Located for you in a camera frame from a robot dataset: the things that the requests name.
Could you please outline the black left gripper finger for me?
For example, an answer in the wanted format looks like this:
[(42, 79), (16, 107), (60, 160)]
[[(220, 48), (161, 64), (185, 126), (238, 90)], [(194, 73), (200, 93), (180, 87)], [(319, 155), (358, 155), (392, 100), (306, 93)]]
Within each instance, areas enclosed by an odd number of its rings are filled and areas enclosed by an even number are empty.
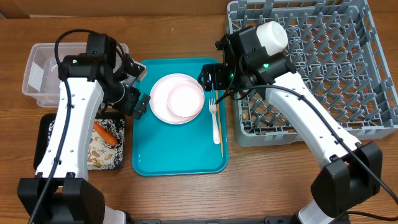
[(150, 96), (145, 93), (141, 93), (137, 88), (129, 88), (129, 115), (139, 120), (142, 115), (147, 111), (147, 107), (150, 101)]
[(147, 75), (147, 67), (132, 59), (129, 54), (124, 54), (119, 70), (119, 79), (126, 88), (133, 86), (135, 82), (141, 82)]

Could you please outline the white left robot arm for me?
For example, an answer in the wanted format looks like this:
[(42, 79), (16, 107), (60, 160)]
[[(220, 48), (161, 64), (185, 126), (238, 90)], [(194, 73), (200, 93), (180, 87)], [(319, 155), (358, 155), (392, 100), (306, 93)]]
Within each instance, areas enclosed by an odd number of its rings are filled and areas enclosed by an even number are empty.
[(86, 50), (56, 59), (60, 97), (47, 149), (33, 178), (22, 178), (17, 195), (30, 223), (131, 223), (128, 212), (105, 204), (88, 180), (88, 151), (101, 107), (134, 119), (150, 96), (134, 87), (147, 75), (112, 37), (88, 31)]

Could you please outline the rice and peanut leftovers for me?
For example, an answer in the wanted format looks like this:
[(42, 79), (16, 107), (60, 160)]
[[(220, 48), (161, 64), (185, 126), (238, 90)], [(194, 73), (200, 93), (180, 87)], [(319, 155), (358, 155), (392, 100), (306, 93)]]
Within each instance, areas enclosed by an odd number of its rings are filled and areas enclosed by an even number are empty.
[(109, 145), (102, 136), (93, 129), (88, 150), (88, 170), (120, 169), (124, 163), (124, 131), (123, 119), (97, 119), (104, 130), (111, 133), (117, 140), (115, 146)]

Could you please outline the orange carrot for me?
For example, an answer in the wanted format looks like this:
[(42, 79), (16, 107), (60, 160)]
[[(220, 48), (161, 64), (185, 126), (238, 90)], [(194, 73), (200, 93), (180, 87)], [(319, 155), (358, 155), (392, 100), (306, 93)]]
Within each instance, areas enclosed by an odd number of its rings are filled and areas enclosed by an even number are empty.
[(114, 147), (118, 144), (118, 140), (116, 139), (116, 137), (112, 133), (105, 130), (96, 121), (94, 122), (93, 128), (104, 139), (104, 141), (107, 144), (109, 144), (111, 147)]

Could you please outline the white bowl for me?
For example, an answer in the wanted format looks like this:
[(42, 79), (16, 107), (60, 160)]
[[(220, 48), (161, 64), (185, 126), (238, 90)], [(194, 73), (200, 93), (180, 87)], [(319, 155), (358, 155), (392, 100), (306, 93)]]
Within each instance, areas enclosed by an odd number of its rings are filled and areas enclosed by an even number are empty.
[(262, 47), (266, 48), (268, 56), (281, 53), (288, 45), (288, 37), (284, 28), (275, 21), (259, 25), (256, 35)]

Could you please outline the small pink bowl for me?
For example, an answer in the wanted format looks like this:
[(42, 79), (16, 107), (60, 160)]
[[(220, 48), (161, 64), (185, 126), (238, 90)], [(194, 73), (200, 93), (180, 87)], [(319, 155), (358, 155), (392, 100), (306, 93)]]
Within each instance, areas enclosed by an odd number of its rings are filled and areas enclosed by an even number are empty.
[(183, 118), (199, 113), (204, 105), (204, 93), (192, 83), (181, 83), (174, 87), (167, 98), (169, 110)]

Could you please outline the white plastic fork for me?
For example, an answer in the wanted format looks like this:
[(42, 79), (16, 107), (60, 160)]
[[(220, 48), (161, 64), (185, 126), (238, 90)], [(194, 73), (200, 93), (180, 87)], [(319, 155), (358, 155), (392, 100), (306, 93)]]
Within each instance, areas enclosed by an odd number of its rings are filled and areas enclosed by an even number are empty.
[(211, 113), (211, 118), (212, 118), (213, 142), (215, 144), (220, 144), (220, 142), (221, 142), (220, 132), (219, 132), (217, 118), (216, 118), (217, 107), (216, 107), (214, 98), (210, 98), (210, 100), (209, 100), (209, 111)]

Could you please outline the pink plate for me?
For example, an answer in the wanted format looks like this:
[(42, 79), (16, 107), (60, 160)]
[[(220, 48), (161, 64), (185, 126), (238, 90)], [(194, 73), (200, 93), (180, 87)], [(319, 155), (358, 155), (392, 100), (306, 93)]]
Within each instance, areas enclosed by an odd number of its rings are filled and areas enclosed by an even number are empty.
[(201, 111), (200, 110), (199, 113), (192, 117), (183, 118), (173, 114), (169, 110), (167, 106), (168, 95), (174, 87), (181, 83), (192, 83), (199, 87), (199, 89), (204, 93), (204, 91), (194, 78), (182, 73), (173, 73), (162, 77), (159, 81), (155, 83), (150, 91), (150, 108), (155, 116), (165, 123), (187, 123), (193, 120)]

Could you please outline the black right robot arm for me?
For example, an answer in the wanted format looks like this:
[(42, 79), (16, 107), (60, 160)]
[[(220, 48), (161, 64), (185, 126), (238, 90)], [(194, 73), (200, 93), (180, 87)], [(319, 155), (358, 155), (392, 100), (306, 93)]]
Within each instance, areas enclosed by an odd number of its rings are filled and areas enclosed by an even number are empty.
[(277, 22), (225, 34), (215, 46), (223, 62), (203, 66), (198, 82), (225, 95), (258, 92), (275, 106), (314, 155), (320, 173), (311, 185), (312, 201), (294, 223), (344, 223), (351, 209), (380, 189), (382, 152), (362, 144), (324, 109), (284, 55), (289, 40)]

